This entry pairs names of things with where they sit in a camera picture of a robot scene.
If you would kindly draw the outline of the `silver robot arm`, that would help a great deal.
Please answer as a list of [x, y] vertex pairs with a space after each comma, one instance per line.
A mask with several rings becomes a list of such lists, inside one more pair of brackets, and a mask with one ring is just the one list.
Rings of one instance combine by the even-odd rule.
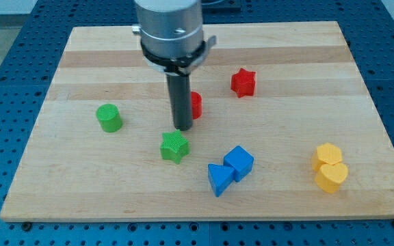
[[207, 58], [217, 37], [204, 39], [199, 0], [135, 0], [140, 37], [148, 65], [166, 76], [172, 120], [181, 131], [193, 125], [189, 77]]

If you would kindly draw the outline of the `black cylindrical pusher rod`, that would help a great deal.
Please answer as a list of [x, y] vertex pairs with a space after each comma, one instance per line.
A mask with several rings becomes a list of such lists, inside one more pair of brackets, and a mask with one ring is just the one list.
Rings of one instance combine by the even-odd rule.
[[167, 75], [166, 78], [174, 127], [187, 131], [193, 124], [189, 77]]

